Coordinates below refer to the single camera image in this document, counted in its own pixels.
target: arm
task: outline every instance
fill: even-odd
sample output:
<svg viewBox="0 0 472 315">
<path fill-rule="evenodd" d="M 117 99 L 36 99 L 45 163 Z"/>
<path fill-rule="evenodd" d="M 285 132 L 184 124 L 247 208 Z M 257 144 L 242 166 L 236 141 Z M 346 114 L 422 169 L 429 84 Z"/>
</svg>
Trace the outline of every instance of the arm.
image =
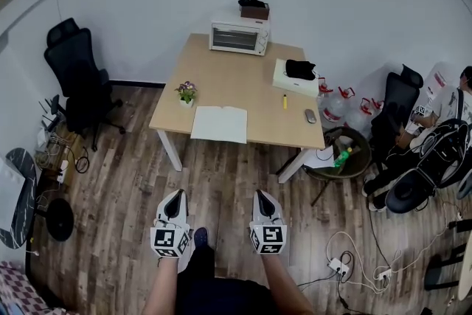
<svg viewBox="0 0 472 315">
<path fill-rule="evenodd" d="M 434 112 L 432 112 L 427 117 L 422 117 L 422 116 L 416 114 L 413 117 L 413 122 L 428 129 L 428 128 L 431 128 L 434 125 L 436 125 L 436 122 L 437 122 L 438 118 L 439 117 Z"/>
<path fill-rule="evenodd" d="M 163 257 L 142 315 L 174 315 L 176 312 L 178 259 Z"/>
<path fill-rule="evenodd" d="M 278 255 L 261 255 L 272 297 L 283 315 L 314 314 L 310 302 L 298 289 Z"/>
</svg>

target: small potted plant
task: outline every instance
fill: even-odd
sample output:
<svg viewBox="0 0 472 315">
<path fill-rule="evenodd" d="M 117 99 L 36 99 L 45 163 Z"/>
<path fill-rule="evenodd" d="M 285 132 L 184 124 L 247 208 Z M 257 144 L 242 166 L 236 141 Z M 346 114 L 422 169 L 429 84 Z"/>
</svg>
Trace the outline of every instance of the small potted plant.
<svg viewBox="0 0 472 315">
<path fill-rule="evenodd" d="M 184 108 L 192 108 L 193 100 L 197 96 L 197 88 L 191 82 L 185 82 L 176 88 L 178 96 L 180 97 L 180 104 Z"/>
</svg>

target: person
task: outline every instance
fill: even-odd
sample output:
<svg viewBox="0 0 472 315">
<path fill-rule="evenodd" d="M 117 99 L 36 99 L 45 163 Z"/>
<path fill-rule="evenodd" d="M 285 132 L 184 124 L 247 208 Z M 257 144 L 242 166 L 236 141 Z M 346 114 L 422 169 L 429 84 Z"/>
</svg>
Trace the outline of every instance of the person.
<svg viewBox="0 0 472 315">
<path fill-rule="evenodd" d="M 466 121 L 469 125 L 472 125 L 472 81 L 469 82 L 471 79 L 472 66 L 468 66 L 460 76 L 459 90 L 464 94 L 461 119 Z M 431 114 L 427 117 L 422 117 L 418 114 L 412 116 L 412 121 L 417 125 L 422 126 L 424 130 L 418 137 L 411 140 L 407 149 L 402 150 L 398 146 L 395 146 L 392 149 L 385 161 L 388 169 L 382 171 L 377 176 L 368 175 L 365 178 L 364 186 L 362 188 L 363 196 L 368 197 L 369 195 L 372 195 L 374 192 L 385 187 L 402 173 L 415 167 L 420 162 L 420 147 L 426 137 L 435 129 L 436 125 L 450 119 L 458 118 L 457 97 L 457 89 L 453 86 L 446 86 L 433 100 L 431 104 Z M 400 129 L 400 139 L 404 134 L 408 133 L 406 133 L 402 127 Z M 374 197 L 369 202 L 369 210 L 373 212 L 383 212 L 386 209 L 385 199 L 387 193 L 388 191 Z"/>
<path fill-rule="evenodd" d="M 215 278 L 207 229 L 196 230 L 193 239 L 195 251 L 182 273 L 177 274 L 178 259 L 161 259 L 143 315 L 313 314 L 279 255 L 261 255 L 268 290 L 252 281 Z"/>
</svg>

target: brown box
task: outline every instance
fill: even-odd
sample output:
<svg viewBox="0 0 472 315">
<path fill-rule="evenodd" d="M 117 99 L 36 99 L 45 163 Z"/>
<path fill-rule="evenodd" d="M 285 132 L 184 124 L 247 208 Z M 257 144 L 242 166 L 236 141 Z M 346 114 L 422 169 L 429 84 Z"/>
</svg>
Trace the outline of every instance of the brown box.
<svg viewBox="0 0 472 315">
<path fill-rule="evenodd" d="M 271 10 L 267 3 L 265 3 L 265 8 L 239 6 L 239 9 L 241 11 L 241 17 L 258 18 L 259 20 L 268 20 L 268 14 Z"/>
</svg>

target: open notebook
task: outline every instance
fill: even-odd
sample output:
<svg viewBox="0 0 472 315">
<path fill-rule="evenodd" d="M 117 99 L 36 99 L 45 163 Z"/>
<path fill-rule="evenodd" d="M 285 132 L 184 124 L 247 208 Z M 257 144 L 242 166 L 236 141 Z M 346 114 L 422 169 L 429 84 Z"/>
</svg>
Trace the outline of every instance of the open notebook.
<svg viewBox="0 0 472 315">
<path fill-rule="evenodd" d="M 193 119 L 192 139 L 247 142 L 248 111 L 232 106 L 199 106 Z"/>
</svg>

